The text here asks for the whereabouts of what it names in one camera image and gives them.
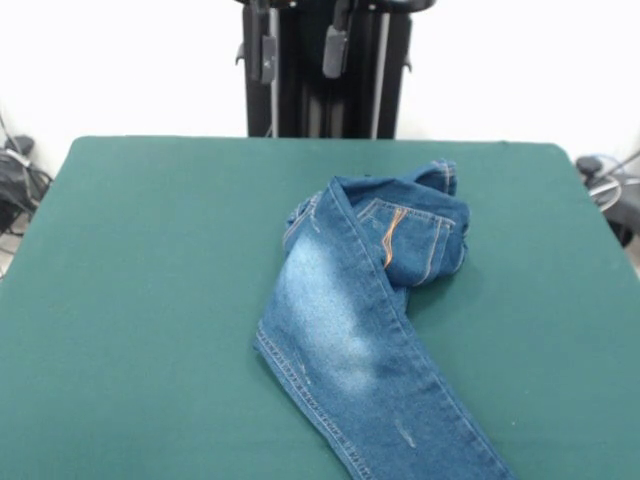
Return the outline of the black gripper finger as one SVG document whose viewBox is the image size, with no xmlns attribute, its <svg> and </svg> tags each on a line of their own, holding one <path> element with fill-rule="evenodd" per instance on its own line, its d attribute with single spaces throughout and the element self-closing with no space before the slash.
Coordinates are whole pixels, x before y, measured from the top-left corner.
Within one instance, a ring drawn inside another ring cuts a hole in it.
<svg viewBox="0 0 640 480">
<path fill-rule="evenodd" d="M 271 83 L 275 78 L 277 42 L 271 33 L 270 2 L 250 1 L 249 12 L 250 77 L 256 82 Z"/>
<path fill-rule="evenodd" d="M 322 70 L 326 78 L 338 79 L 342 74 L 348 42 L 349 16 L 350 2 L 336 1 L 333 19 L 325 37 Z"/>
</svg>

